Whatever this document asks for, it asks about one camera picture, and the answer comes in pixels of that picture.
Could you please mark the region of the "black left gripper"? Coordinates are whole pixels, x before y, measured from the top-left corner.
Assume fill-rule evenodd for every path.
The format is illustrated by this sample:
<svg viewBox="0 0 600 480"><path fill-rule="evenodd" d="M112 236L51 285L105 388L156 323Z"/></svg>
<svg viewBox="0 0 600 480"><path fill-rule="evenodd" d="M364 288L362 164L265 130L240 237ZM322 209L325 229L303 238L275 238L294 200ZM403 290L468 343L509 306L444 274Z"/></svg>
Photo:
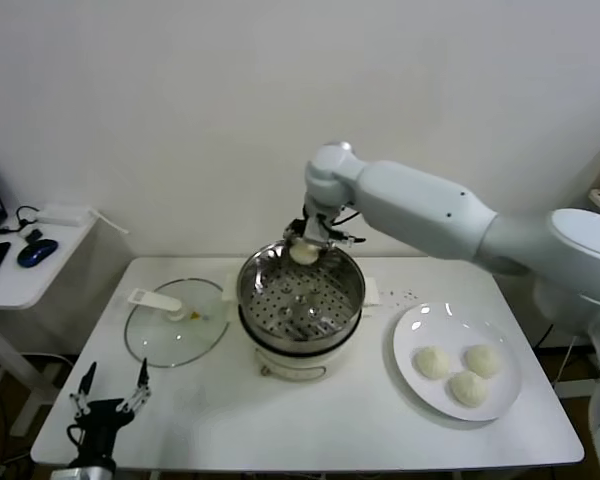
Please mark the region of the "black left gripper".
<svg viewBox="0 0 600 480"><path fill-rule="evenodd" d="M151 396L147 359L141 363L136 388L126 399L88 402L97 363L93 362L80 380L76 393L70 394L75 415L82 416L76 425L82 432L78 443L77 467L115 468L113 450L120 429L130 424Z"/></svg>

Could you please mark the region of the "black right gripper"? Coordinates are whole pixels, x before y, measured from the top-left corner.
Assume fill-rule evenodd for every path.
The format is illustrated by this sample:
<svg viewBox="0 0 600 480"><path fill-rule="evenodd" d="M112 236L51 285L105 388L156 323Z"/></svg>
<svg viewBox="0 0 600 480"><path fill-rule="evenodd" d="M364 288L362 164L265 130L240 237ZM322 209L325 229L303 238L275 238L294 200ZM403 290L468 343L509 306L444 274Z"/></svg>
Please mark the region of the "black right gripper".
<svg viewBox="0 0 600 480"><path fill-rule="evenodd" d="M284 229L283 240L286 250L290 250L304 235L306 229L306 219L294 219ZM319 245L321 252L328 251L337 245L337 240L333 237L328 237Z"/></svg>

